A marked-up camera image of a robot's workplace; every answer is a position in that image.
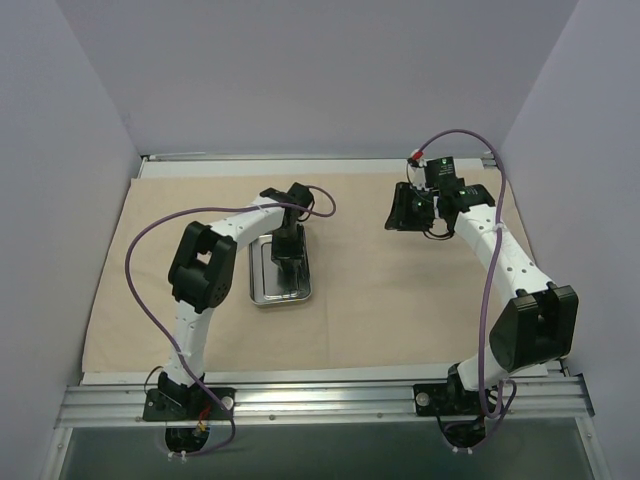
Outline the steel instrument tray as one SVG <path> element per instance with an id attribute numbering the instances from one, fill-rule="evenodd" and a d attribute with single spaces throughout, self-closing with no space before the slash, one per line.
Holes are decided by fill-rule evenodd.
<path id="1" fill-rule="evenodd" d="M 302 225 L 298 231 L 302 257 L 292 267 L 283 267 L 272 258 L 271 234 L 262 235 L 249 245 L 249 296 L 256 306 L 275 307 L 310 299 L 312 281 L 306 232 Z"/>

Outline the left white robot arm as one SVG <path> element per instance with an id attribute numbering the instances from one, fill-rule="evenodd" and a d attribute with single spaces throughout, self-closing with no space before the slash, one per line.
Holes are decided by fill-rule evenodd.
<path id="1" fill-rule="evenodd" d="M 250 256 L 250 297 L 260 306 L 299 302 L 311 295 L 306 234 L 300 218 L 315 205 L 311 188 L 295 182 L 283 192 L 262 191 L 221 220 L 190 223 L 172 260 L 168 280 L 177 302 L 173 338 L 178 348 L 158 381 L 166 408 L 179 419 L 202 405 L 204 350 L 215 310 L 230 293 L 236 257 Z"/>

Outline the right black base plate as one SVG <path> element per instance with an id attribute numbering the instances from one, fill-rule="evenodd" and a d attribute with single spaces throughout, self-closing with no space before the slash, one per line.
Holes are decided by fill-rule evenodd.
<path id="1" fill-rule="evenodd" d="M 480 416 L 483 410 L 478 391 L 456 390 L 444 383 L 415 384 L 414 406 L 418 416 Z"/>

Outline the aluminium front rail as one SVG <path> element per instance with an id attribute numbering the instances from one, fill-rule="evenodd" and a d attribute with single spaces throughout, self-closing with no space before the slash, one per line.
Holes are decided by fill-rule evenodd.
<path id="1" fill-rule="evenodd" d="M 594 414 L 586 385 L 578 377 L 534 377 L 516 381 L 507 418 L 555 419 Z M 311 383 L 239 383 L 233 386 L 237 426 L 416 422 L 412 380 Z M 72 387 L 64 395 L 56 426 L 187 427 L 199 417 L 147 421 L 154 404 L 140 385 Z"/>

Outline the back aluminium rail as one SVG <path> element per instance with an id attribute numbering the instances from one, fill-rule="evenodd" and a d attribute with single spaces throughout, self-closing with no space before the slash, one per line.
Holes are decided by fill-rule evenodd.
<path id="1" fill-rule="evenodd" d="M 300 154 L 300 153 L 211 153 L 211 152 L 183 152 L 145 154 L 142 159 L 147 162 L 181 162 L 181 161 L 365 161 L 384 160 L 405 163 L 407 157 L 339 155 L 339 154 Z"/>

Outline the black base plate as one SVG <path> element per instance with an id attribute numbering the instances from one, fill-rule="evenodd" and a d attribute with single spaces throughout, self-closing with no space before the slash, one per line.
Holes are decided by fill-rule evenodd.
<path id="1" fill-rule="evenodd" d="M 415 384 L 414 406 L 418 416 L 480 416 L 483 410 L 478 391 L 456 390 L 444 383 Z"/>
<path id="2" fill-rule="evenodd" d="M 142 419 L 146 422 L 178 422 L 196 420 L 227 420 L 228 415 L 197 386 L 170 397 L 158 388 L 146 393 Z"/>

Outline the beige cloth surgical kit roll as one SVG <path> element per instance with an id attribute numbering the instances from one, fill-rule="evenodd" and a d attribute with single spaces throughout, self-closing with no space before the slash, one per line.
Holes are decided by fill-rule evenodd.
<path id="1" fill-rule="evenodd" d="M 298 175 L 319 187 L 306 224 L 312 295 L 260 308 L 249 296 L 248 255 L 206 342 L 210 372 L 441 363 L 475 354 L 486 273 L 460 238 L 431 241 L 384 228 L 399 175 Z M 165 363 L 175 324 L 168 270 L 186 225 L 220 219 L 281 176 L 149 178 L 131 183 L 86 335 L 86 373 L 146 372 Z"/>

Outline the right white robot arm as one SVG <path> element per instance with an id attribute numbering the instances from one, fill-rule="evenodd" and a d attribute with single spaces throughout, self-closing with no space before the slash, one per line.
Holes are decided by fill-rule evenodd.
<path id="1" fill-rule="evenodd" d="M 483 331 L 488 344 L 457 365 L 458 378 L 443 390 L 447 406 L 464 413 L 479 402 L 480 388 L 567 356 L 579 299 L 572 287 L 557 285 L 535 265 L 501 222 L 484 186 L 459 180 L 449 189 L 420 192 L 408 182 L 396 184 L 387 230 L 425 232 L 437 219 L 469 245 L 502 305 L 493 327 Z"/>

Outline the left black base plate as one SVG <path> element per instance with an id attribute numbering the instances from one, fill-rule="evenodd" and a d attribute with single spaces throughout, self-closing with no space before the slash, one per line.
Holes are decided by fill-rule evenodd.
<path id="1" fill-rule="evenodd" d="M 146 422 L 178 422 L 196 420 L 227 420 L 228 415 L 197 386 L 170 397 L 158 388 L 146 393 L 142 419 Z"/>

